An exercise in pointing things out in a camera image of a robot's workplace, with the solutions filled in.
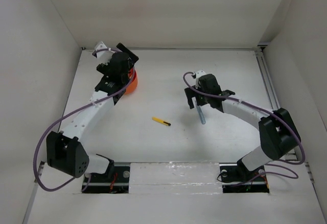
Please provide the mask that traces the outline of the yellow utility knife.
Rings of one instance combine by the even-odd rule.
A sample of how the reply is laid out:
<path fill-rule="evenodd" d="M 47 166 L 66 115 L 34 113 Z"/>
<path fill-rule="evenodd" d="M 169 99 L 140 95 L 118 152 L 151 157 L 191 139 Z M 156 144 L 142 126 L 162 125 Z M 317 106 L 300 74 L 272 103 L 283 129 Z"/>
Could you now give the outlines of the yellow utility knife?
<path fill-rule="evenodd" d="M 162 125 L 165 125 L 165 126 L 171 126 L 171 123 L 165 121 L 165 120 L 162 120 L 162 119 L 159 119 L 157 117 L 152 117 L 152 120 L 157 122 L 157 123 L 160 123 Z"/>

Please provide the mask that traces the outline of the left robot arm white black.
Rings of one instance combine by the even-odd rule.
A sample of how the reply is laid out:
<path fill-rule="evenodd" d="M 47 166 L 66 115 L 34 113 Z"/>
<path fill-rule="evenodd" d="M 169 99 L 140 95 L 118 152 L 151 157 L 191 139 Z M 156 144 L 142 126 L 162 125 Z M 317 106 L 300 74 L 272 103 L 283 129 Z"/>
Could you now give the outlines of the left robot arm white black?
<path fill-rule="evenodd" d="M 96 68 L 103 76 L 95 86 L 90 103 L 65 128 L 50 132 L 46 138 L 48 165 L 74 178 L 96 174 L 106 182 L 114 174 L 114 161 L 100 154 L 89 154 L 86 142 L 90 132 L 114 108 L 133 79 L 133 68 L 139 57 L 122 43 L 116 48 L 117 51 Z"/>

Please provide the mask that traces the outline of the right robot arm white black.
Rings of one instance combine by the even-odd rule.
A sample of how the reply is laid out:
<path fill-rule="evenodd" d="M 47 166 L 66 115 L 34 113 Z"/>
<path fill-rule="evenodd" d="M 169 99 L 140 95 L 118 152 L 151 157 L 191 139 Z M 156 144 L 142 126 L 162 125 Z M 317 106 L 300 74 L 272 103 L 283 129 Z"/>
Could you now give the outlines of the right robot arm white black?
<path fill-rule="evenodd" d="M 303 152 L 300 135 L 284 108 L 267 110 L 242 100 L 231 90 L 223 90 L 213 74 L 200 70 L 186 72 L 195 79 L 195 85 L 188 84 L 184 92 L 191 109 L 210 105 L 221 113 L 232 115 L 256 128 L 260 145 L 241 157 L 231 169 L 222 169 L 217 179 L 236 187 L 244 185 L 267 174 L 264 166 L 272 161 L 282 161 L 289 151 L 299 147 Z"/>

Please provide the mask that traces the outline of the blue pen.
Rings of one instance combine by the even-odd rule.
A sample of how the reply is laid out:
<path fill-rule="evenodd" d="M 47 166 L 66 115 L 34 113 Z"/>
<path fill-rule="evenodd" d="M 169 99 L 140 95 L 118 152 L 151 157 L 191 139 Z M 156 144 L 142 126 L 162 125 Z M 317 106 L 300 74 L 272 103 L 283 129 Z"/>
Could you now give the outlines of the blue pen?
<path fill-rule="evenodd" d="M 198 112 L 198 115 L 199 115 L 199 118 L 200 118 L 201 124 L 204 125 L 204 124 L 206 124 L 206 120 L 205 120 L 204 114 L 203 114 L 203 112 L 202 112 L 202 109 L 201 109 L 201 107 L 198 105 L 197 101 L 195 101 L 195 104 L 196 104 L 196 109 L 197 109 L 197 112 Z"/>

